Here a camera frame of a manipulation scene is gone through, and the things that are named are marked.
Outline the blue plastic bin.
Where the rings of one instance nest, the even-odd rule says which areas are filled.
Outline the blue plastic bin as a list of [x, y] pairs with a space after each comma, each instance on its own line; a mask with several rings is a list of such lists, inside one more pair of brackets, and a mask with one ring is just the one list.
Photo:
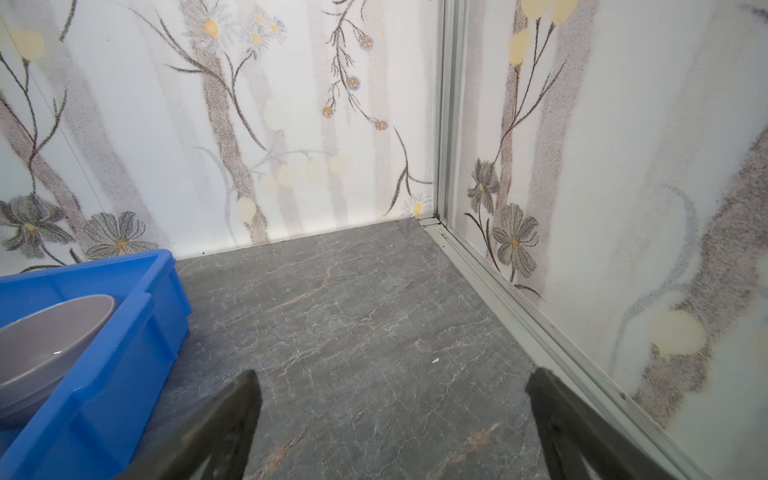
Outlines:
[[111, 479], [136, 451], [192, 313], [170, 251], [6, 276], [1, 323], [95, 294], [115, 311], [2, 455], [4, 479]]

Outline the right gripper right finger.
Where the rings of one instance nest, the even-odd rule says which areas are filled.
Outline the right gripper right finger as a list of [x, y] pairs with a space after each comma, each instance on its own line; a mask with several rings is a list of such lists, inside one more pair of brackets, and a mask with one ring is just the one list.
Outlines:
[[542, 452], [552, 479], [661, 479], [649, 458], [551, 370], [529, 377], [529, 396]]

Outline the purple bowl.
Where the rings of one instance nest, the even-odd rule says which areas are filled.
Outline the purple bowl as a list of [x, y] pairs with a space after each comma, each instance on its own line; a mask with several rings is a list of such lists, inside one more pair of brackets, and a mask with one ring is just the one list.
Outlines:
[[1, 429], [24, 427], [114, 313], [105, 294], [67, 300], [1, 328]]

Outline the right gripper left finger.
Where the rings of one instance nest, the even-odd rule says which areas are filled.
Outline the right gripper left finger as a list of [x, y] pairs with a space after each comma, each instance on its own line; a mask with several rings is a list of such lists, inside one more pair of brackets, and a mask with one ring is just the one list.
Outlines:
[[246, 370], [116, 477], [241, 479], [261, 407], [257, 374]]

